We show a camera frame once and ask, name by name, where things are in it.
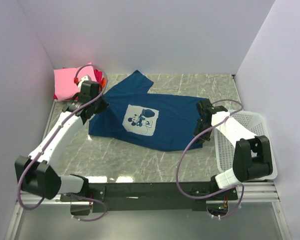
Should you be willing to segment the blue Mickey t-shirt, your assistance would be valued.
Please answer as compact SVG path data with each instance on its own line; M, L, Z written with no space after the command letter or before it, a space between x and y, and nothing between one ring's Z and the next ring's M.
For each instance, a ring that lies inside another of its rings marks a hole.
M88 133L142 147L181 151L193 139L199 97L149 93L153 82L139 71L104 95L108 107L89 122Z

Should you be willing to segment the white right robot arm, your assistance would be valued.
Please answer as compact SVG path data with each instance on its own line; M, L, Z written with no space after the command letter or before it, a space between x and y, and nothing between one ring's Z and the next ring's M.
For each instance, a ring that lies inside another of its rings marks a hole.
M224 106L213 106L209 99L196 104L200 115L194 131L196 143L210 140L211 131L217 129L234 147L232 167L211 177L209 194L221 199L227 188L273 173L273 158L270 140L265 135L257 135L235 118Z

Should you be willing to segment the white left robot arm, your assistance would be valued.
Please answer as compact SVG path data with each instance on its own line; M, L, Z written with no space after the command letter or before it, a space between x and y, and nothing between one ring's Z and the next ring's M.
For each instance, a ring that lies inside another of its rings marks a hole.
M104 88L95 81L82 81L81 88L62 109L57 123L40 145L28 156L15 161L18 188L36 196L52 199L58 194L72 193L78 201L89 197L85 177L59 175L55 166L76 133L95 114L105 110Z

